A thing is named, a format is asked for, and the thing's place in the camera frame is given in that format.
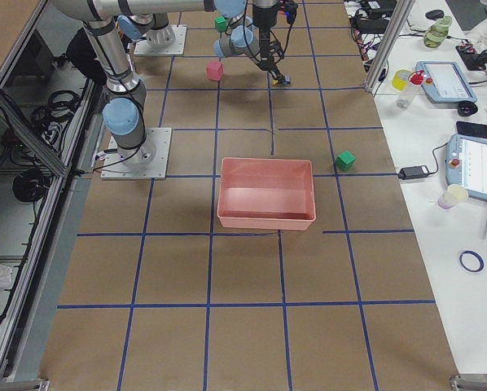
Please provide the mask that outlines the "yellow black button module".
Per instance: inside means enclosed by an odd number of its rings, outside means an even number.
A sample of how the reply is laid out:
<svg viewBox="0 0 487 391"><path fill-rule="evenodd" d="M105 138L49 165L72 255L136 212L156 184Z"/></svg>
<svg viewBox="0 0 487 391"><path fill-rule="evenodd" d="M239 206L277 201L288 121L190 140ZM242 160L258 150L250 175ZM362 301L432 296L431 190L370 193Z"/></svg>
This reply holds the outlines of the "yellow black button module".
<svg viewBox="0 0 487 391"><path fill-rule="evenodd" d="M272 84L274 86L289 86L291 83L292 80L288 75L279 74L273 76Z"/></svg>

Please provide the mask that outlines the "pink cube centre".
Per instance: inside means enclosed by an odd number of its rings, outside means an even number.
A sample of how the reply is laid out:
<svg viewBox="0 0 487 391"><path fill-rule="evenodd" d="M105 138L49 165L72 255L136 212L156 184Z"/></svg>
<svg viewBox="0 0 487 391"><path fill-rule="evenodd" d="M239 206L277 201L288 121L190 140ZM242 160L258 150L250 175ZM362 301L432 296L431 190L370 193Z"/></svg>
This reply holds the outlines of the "pink cube centre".
<svg viewBox="0 0 487 391"><path fill-rule="evenodd" d="M223 63L218 60L210 61L206 66L206 76L210 81L220 81L224 75Z"/></svg>

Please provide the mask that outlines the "green cube near bin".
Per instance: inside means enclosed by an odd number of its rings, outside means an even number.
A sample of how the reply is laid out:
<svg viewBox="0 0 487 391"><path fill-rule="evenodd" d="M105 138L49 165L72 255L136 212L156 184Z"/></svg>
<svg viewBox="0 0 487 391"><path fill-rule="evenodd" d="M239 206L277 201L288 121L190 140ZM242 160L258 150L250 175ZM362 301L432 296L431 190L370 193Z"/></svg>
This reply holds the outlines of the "green cube near bin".
<svg viewBox="0 0 487 391"><path fill-rule="evenodd" d="M348 171L355 161L356 156L352 152L345 150L336 156L335 165L342 171Z"/></svg>

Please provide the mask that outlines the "pink plastic bin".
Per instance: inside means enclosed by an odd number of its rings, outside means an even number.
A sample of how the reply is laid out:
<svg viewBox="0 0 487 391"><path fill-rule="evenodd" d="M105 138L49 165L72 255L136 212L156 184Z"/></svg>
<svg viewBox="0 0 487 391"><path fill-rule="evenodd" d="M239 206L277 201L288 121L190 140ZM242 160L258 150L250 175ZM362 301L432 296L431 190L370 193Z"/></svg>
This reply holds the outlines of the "pink plastic bin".
<svg viewBox="0 0 487 391"><path fill-rule="evenodd" d="M217 217L225 228L307 230L316 220L312 163L223 158Z"/></svg>

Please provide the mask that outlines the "yellow tape roll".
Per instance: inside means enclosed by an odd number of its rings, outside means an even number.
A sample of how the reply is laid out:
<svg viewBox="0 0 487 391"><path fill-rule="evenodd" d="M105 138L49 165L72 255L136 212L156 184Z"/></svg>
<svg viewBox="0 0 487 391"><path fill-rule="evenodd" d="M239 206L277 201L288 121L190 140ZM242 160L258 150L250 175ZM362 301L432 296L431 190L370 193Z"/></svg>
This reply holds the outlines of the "yellow tape roll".
<svg viewBox="0 0 487 391"><path fill-rule="evenodd" d="M391 81L392 87L395 90L403 91L412 75L412 71L408 69L399 69L394 73L393 79Z"/></svg>

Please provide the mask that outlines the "clear squeeze bottle red cap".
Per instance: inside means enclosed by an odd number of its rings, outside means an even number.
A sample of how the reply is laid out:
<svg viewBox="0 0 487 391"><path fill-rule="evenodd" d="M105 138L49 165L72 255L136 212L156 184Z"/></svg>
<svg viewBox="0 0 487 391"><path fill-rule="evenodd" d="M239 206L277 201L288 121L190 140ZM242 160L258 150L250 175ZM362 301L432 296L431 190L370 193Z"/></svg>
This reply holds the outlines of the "clear squeeze bottle red cap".
<svg viewBox="0 0 487 391"><path fill-rule="evenodd" d="M420 91L425 76L426 74L424 70L415 71L408 76L406 86L399 94L396 101L396 105L398 108L407 109L410 106L413 99Z"/></svg>

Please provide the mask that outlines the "teach pendant far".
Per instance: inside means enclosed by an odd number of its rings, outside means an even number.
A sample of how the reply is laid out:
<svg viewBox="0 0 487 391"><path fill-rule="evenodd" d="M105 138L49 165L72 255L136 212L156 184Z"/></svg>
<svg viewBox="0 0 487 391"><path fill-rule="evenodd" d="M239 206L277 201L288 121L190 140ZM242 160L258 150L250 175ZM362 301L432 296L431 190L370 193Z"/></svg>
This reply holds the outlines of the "teach pendant far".
<svg viewBox="0 0 487 391"><path fill-rule="evenodd" d="M415 65L415 70L424 72L426 77L422 88L432 102L477 101L475 92L456 62L419 61Z"/></svg>

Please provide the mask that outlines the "teach pendant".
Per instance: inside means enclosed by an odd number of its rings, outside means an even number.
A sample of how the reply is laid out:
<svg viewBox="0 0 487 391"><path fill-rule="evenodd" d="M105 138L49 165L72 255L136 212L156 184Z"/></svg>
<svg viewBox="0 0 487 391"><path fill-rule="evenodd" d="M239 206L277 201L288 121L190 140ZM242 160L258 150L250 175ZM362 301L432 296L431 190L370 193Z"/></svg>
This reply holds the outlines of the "teach pendant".
<svg viewBox="0 0 487 391"><path fill-rule="evenodd" d="M415 70L424 72L426 77L422 88L432 102L477 101L475 92L456 62L419 61L415 65Z"/></svg>
<svg viewBox="0 0 487 391"><path fill-rule="evenodd" d="M454 134L446 146L445 180L487 201L487 139Z"/></svg>

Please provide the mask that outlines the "person in red shirt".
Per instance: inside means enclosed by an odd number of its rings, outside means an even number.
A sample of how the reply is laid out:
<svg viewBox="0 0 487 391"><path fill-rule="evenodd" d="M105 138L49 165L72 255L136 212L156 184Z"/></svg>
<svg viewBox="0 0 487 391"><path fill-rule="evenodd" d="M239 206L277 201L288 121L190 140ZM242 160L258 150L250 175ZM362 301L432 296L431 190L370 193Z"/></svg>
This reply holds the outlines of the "person in red shirt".
<svg viewBox="0 0 487 391"><path fill-rule="evenodd" d="M68 44L65 54L72 65L86 78L89 78L99 86L106 85L106 73L104 72L101 63L97 60L94 48L83 28L77 30L76 34Z"/></svg>

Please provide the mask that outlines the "black power adapter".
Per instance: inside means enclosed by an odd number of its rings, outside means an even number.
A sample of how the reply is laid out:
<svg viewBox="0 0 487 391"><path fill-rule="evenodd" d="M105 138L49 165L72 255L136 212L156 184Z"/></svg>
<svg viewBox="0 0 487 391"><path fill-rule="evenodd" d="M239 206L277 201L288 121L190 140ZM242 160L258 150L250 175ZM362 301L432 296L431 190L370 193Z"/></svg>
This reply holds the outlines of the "black power adapter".
<svg viewBox="0 0 487 391"><path fill-rule="evenodd" d="M401 180L413 180L427 178L430 174L426 165L416 165L402 167L397 173L397 177Z"/></svg>

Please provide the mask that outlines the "black round cap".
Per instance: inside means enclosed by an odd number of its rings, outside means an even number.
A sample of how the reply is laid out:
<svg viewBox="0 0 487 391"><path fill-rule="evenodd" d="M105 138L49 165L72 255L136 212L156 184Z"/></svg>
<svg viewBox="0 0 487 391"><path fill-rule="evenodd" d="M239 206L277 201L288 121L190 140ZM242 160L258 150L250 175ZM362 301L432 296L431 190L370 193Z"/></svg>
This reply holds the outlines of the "black round cap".
<svg viewBox="0 0 487 391"><path fill-rule="evenodd" d="M457 113L460 117L469 117L478 113L478 107L471 101L461 101L457 106Z"/></svg>

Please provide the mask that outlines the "black smartphone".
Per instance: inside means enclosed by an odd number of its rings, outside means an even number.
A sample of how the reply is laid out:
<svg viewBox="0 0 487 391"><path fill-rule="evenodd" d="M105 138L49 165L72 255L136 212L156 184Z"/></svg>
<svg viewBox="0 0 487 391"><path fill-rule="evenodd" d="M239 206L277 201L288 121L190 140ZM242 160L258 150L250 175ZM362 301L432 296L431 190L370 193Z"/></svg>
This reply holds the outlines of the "black smartphone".
<svg viewBox="0 0 487 391"><path fill-rule="evenodd" d="M456 130L463 136L487 139L487 125L485 124L457 121Z"/></svg>

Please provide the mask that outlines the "paper cup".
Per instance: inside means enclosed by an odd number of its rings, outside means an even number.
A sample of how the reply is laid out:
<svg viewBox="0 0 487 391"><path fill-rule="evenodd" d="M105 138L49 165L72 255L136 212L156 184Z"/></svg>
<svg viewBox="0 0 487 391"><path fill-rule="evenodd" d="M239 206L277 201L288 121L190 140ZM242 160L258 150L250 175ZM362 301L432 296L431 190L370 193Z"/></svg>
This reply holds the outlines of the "paper cup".
<svg viewBox="0 0 487 391"><path fill-rule="evenodd" d="M442 209L452 209L454 206L467 201L468 197L469 194L465 187L458 184L450 184L438 199L437 204Z"/></svg>

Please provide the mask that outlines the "teach pendant near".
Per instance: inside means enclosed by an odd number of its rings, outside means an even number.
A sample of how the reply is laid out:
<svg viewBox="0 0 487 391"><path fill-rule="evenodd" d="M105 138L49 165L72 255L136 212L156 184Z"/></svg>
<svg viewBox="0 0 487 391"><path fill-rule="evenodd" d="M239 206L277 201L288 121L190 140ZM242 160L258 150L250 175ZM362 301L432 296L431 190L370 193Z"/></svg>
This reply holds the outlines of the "teach pendant near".
<svg viewBox="0 0 487 391"><path fill-rule="evenodd" d="M445 180L487 201L487 139L454 134L446 146Z"/></svg>

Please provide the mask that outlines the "aluminium frame post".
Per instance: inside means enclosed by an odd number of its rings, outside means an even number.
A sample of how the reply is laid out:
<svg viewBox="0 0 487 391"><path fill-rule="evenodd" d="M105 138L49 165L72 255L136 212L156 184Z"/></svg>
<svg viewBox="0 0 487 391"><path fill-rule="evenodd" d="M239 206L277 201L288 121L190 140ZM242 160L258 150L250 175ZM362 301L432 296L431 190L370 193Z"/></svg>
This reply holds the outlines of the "aluminium frame post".
<svg viewBox="0 0 487 391"><path fill-rule="evenodd" d="M388 27L381 39L381 43L375 58L373 59L369 72L364 81L364 90L372 92L382 74L383 69L388 64L388 57L392 48L410 14L415 0L400 0L397 2L393 14L388 22Z"/></svg>

